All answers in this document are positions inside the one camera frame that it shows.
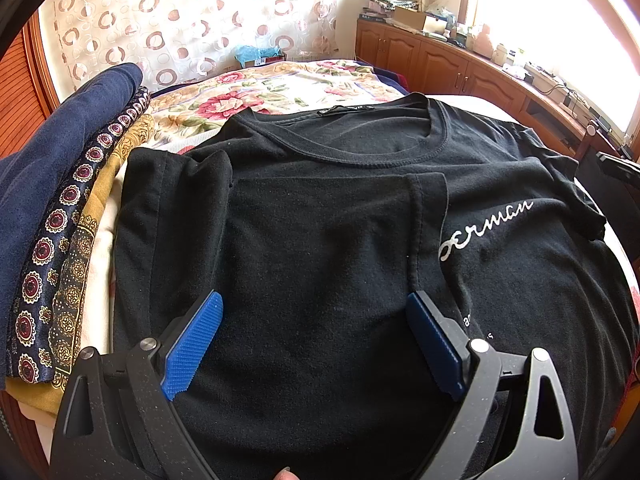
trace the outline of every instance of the circle-patterned curtain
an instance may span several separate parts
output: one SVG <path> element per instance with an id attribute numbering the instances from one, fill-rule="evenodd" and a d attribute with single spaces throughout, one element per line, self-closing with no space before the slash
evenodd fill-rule
<path id="1" fill-rule="evenodd" d="M 327 57 L 337 49 L 336 2 L 47 0 L 54 21 L 42 26 L 59 40 L 70 87 L 133 62 L 143 71 L 143 85 L 156 91 L 231 70 L 242 44 L 279 46 L 290 59 Z"/>

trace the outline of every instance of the black t-shirt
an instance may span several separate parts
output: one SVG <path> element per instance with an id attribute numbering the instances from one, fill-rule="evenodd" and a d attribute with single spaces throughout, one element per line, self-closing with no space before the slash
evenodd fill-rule
<path id="1" fill-rule="evenodd" d="M 222 480 L 409 478 L 452 411 L 404 317 L 425 290 L 469 337 L 551 354 L 584 470 L 638 322 L 576 162 L 519 124 L 420 94 L 232 116 L 185 155 L 129 158 L 114 343 L 204 290 L 222 325 L 175 404 Z"/>

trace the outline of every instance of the window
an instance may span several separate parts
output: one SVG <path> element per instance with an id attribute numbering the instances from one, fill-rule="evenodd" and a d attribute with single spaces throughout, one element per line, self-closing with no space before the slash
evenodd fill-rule
<path id="1" fill-rule="evenodd" d="M 636 41 L 640 26 L 623 0 L 609 0 Z M 587 0 L 478 0 L 474 23 L 564 79 L 624 132 L 640 94 L 626 50 Z"/>

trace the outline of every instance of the floral bedsheet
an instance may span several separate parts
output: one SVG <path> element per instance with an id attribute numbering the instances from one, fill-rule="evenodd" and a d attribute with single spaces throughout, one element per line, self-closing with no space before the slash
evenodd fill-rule
<path id="1" fill-rule="evenodd" d="M 197 139 L 195 145 L 215 135 L 231 115 L 248 107 L 264 114 L 292 114 L 400 97 L 402 94 L 381 82 L 370 67 L 351 60 L 281 61 L 227 72 L 153 99 L 147 113 L 153 115 L 156 126 L 147 146 L 158 148 L 188 137 Z"/>

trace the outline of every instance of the metal screw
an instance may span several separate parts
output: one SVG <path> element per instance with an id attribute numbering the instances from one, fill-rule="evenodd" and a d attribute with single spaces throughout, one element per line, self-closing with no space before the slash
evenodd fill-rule
<path id="1" fill-rule="evenodd" d="M 87 346 L 83 348 L 78 355 L 80 356 L 81 359 L 90 359 L 91 357 L 94 356 L 94 353 L 95 353 L 95 348 L 92 346 Z"/>
<path id="2" fill-rule="evenodd" d="M 471 348 L 479 354 L 484 354 L 489 349 L 489 343 L 484 339 L 472 339 Z"/>
<path id="3" fill-rule="evenodd" d="M 549 361 L 549 359 L 551 359 L 549 352 L 544 348 L 534 348 L 532 354 L 538 361 Z"/>
<path id="4" fill-rule="evenodd" d="M 157 345 L 158 342 L 152 337 L 145 337 L 142 341 L 140 341 L 140 348 L 142 348 L 145 352 L 153 350 Z"/>

